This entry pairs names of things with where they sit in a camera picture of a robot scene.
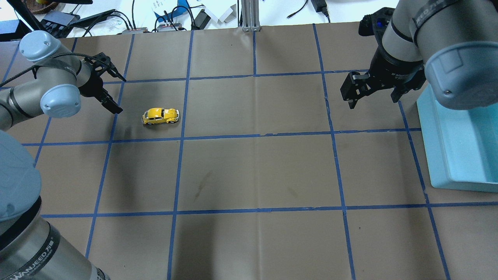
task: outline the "metal bracket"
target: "metal bracket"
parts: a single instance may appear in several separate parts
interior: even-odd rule
[[[242,31],[259,31],[259,3],[258,0],[242,0]]]

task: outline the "blue bin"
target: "blue bin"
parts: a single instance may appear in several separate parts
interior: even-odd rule
[[[417,107],[432,185],[498,192],[498,104],[450,110],[429,85]]]

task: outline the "cardboard surface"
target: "cardboard surface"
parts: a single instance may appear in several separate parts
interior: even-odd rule
[[[128,79],[104,77],[124,111],[88,99],[8,131],[37,161],[42,215],[113,279],[491,279],[498,195],[430,185],[420,92],[342,101],[376,49],[357,30],[78,38]],[[180,121],[143,126],[153,107]]]

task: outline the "blue object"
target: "blue object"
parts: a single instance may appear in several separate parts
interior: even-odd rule
[[[46,115],[53,118],[74,116],[81,109],[80,91],[75,85],[55,86],[41,97],[40,107]]]
[[[498,104],[450,110],[429,85],[417,106],[432,185],[498,192]]]
[[[19,50],[27,60],[38,61],[52,55],[60,45],[61,41],[48,32],[35,30],[22,38]]]
[[[455,44],[436,52],[425,76],[446,108],[469,110],[498,102],[498,42]]]
[[[176,4],[176,5],[177,5],[177,6],[185,6],[185,7],[188,7],[187,1],[185,1],[185,0],[178,0],[178,2],[177,2],[177,4]],[[184,14],[186,11],[187,11],[186,9],[184,9],[184,8],[181,8],[181,7],[180,7],[180,8],[178,8],[178,9],[176,9],[174,13],[169,13],[169,14],[168,14],[168,16],[169,16],[169,18],[170,18],[171,20],[173,20],[173,18],[174,18],[174,17]],[[154,12],[154,15],[155,15],[156,17],[158,17],[158,18],[159,18],[159,19],[157,20],[157,21],[159,21],[159,22],[163,22],[163,19],[162,19],[162,18],[160,18],[160,16],[164,16],[166,19],[168,19],[168,18],[166,17],[166,15],[160,15],[160,14],[157,14],[156,12]]]
[[[0,222],[20,216],[38,199],[41,177],[28,151],[0,131]]]

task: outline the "yellow toy car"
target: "yellow toy car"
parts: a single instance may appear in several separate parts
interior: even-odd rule
[[[179,119],[180,112],[177,109],[152,108],[143,113],[142,124],[174,124]]]

